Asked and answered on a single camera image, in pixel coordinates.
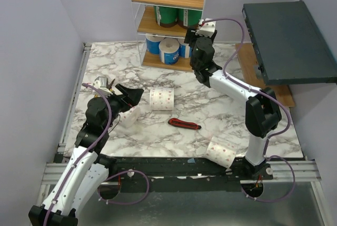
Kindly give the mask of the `blue paper roll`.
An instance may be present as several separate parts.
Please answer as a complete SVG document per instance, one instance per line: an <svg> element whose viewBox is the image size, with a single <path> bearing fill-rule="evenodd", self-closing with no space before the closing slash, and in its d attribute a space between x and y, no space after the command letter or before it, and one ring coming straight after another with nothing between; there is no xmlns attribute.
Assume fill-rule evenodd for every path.
<svg viewBox="0 0 337 226"><path fill-rule="evenodd" d="M184 43L184 39L179 38L178 42L180 44L179 55L182 58L190 58L191 57L191 48L188 44Z"/></svg>

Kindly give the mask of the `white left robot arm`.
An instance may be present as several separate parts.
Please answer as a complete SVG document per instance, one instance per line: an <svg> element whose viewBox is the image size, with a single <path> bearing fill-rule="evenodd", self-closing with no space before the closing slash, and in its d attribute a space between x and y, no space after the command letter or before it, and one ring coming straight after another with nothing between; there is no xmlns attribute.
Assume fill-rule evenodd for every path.
<svg viewBox="0 0 337 226"><path fill-rule="evenodd" d="M144 92L121 84L116 88L118 94L106 96L97 90L98 96L89 100L85 123L65 170L42 204L32 206L28 213L32 225L77 225L77 217L99 185L116 177L115 161L101 155L101 150L113 121L137 106Z"/></svg>

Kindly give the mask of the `white wire wooden shelf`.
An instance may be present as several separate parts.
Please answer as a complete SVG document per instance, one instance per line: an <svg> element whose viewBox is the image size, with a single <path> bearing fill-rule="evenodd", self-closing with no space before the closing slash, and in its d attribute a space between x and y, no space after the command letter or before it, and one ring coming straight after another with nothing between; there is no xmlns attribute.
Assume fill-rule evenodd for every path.
<svg viewBox="0 0 337 226"><path fill-rule="evenodd" d="M182 46L189 27L198 25L206 0L131 0L141 64L191 71L189 47Z"/></svg>

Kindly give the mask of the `green roll front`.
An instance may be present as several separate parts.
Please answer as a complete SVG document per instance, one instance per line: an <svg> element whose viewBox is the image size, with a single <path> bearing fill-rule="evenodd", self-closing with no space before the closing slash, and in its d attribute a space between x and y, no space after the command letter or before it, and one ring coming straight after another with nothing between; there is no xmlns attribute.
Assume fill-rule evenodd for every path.
<svg viewBox="0 0 337 226"><path fill-rule="evenodd" d="M179 8L178 25L184 29L196 28L202 17L202 11Z"/></svg>

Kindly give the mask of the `green roll back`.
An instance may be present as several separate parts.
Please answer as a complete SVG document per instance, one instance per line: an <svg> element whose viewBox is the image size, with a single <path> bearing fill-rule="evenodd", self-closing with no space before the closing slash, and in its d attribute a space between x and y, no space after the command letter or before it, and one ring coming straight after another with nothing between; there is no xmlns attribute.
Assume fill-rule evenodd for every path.
<svg viewBox="0 0 337 226"><path fill-rule="evenodd" d="M156 24L165 28L173 27L177 24L178 10L178 8L154 6Z"/></svg>

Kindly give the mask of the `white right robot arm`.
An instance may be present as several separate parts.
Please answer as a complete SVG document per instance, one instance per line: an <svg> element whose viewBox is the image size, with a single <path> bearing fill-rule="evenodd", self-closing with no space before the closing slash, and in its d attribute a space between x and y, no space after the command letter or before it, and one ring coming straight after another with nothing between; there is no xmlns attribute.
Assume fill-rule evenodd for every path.
<svg viewBox="0 0 337 226"><path fill-rule="evenodd" d="M224 69L213 61L213 41L217 31L211 36L202 36L197 32L197 29L188 28L184 39L184 43L192 49L190 66L196 79L245 106L245 126L250 133L250 140L245 155L248 163L242 166L242 173L247 179L253 180L262 171L260 164L265 161L267 136L277 128L282 118L275 102L275 93L269 87L262 90L225 74Z"/></svg>

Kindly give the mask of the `green roll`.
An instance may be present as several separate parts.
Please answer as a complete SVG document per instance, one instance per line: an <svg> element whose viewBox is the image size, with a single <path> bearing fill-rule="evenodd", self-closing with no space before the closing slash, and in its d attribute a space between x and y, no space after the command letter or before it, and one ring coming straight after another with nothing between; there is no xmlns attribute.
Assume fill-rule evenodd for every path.
<svg viewBox="0 0 337 226"><path fill-rule="evenodd" d="M178 10L178 8L154 6L156 24L165 28L173 27L177 24Z"/></svg>
<svg viewBox="0 0 337 226"><path fill-rule="evenodd" d="M202 11L179 8L178 25L184 29L196 28L202 17Z"/></svg>

